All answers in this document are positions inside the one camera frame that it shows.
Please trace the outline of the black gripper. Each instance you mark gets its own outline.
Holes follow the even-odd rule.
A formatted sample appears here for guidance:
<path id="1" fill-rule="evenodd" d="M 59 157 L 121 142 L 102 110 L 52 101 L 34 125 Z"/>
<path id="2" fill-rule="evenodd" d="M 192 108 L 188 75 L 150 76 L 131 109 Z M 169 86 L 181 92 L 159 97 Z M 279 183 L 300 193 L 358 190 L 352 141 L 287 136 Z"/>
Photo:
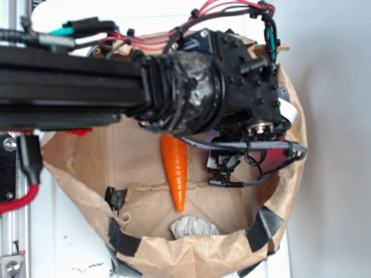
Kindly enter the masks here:
<path id="1" fill-rule="evenodd" d="M 282 96 L 276 65 L 268 58 L 254 58 L 241 39 L 207 29 L 185 37 L 181 49 L 200 72 L 198 87 L 210 86 L 210 108 L 201 108 L 199 132 L 218 127 L 233 138 L 264 139 L 291 128 L 281 112 L 290 98 Z"/>

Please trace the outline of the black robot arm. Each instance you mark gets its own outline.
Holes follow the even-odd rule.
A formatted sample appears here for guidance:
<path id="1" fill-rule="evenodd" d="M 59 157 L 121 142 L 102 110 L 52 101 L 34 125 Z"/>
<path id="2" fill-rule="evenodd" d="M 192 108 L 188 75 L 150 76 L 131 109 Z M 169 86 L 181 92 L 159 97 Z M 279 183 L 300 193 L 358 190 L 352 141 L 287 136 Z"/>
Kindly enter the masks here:
<path id="1" fill-rule="evenodd" d="M 204 29 L 168 54 L 126 61 L 1 48 L 1 129 L 79 130 L 133 117 L 155 133 L 214 128 L 235 138 L 283 135 L 296 108 L 267 57 Z"/>

